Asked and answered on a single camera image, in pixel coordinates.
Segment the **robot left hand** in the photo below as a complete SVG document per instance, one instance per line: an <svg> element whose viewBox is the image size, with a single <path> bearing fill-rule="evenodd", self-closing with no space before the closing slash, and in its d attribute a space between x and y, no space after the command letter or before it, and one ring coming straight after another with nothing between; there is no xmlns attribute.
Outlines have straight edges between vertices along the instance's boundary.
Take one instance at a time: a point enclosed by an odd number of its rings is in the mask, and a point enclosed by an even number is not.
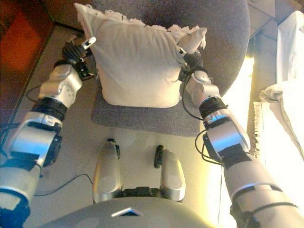
<svg viewBox="0 0 304 228"><path fill-rule="evenodd" d="M73 36L62 48L62 57L72 62L83 61L92 55L91 46L96 42L96 37L92 36L81 41Z"/></svg>

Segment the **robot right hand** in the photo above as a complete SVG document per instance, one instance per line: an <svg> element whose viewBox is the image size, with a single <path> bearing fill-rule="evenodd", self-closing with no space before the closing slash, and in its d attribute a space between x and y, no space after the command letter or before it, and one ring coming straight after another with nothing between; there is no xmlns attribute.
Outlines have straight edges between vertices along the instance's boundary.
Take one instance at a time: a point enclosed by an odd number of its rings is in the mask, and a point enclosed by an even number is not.
<svg viewBox="0 0 304 228"><path fill-rule="evenodd" d="M189 54L180 47L179 54L181 54L181 56L185 62L182 67L182 70L188 71L188 72L204 70L202 55L199 51L195 51L194 53Z"/></svg>

